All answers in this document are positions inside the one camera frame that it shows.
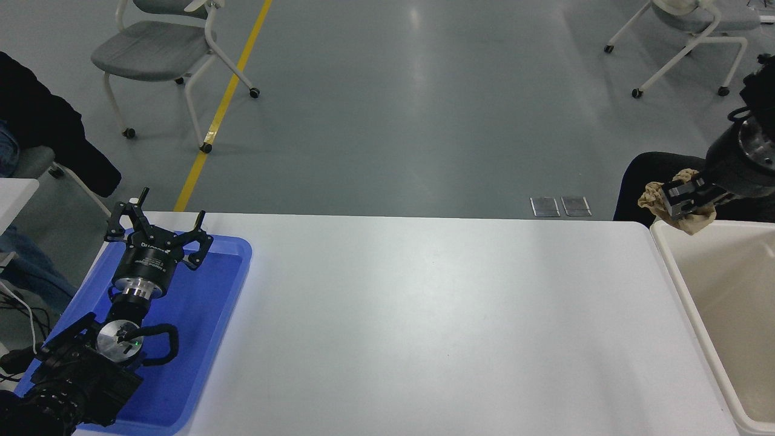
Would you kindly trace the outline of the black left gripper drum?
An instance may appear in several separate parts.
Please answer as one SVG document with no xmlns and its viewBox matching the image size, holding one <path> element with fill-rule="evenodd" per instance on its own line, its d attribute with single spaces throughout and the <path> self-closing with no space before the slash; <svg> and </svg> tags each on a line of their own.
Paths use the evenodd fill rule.
<svg viewBox="0 0 775 436">
<path fill-rule="evenodd" d="M 168 286 L 185 256 L 180 246 L 166 246 L 166 241 L 158 236 L 149 241 L 144 235 L 133 234 L 125 245 L 124 256 L 113 275 L 116 286 L 124 279 L 144 279 L 157 286 Z"/>
</svg>

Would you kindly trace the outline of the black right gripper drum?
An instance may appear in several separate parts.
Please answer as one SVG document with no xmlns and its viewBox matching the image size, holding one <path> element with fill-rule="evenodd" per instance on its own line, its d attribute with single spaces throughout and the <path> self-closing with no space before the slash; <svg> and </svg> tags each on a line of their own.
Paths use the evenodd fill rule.
<svg viewBox="0 0 775 436">
<path fill-rule="evenodd" d="M 708 149 L 705 169 L 712 184 L 739 197 L 772 195 L 773 140 L 758 122 L 735 122 Z"/>
</svg>

